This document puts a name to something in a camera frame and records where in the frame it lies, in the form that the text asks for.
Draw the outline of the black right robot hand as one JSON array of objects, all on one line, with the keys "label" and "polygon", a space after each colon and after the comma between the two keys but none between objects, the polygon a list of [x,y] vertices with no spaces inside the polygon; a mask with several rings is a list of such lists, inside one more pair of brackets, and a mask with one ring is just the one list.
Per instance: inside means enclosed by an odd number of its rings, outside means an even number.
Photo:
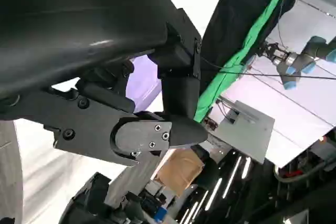
[{"label": "black right robot hand", "polygon": [[137,195],[128,192],[117,208],[105,203],[110,182],[110,178],[96,172],[71,198],[59,223],[144,223]]}]

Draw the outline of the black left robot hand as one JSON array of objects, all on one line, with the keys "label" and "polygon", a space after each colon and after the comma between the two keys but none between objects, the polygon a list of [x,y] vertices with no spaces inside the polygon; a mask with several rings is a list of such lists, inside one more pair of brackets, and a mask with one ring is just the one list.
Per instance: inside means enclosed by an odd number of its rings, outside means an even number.
[{"label": "black left robot hand", "polygon": [[[40,123],[56,149],[125,166],[204,142],[201,42],[171,0],[1,0],[1,119]],[[132,59],[144,55],[162,112],[136,112],[126,96]]]}]

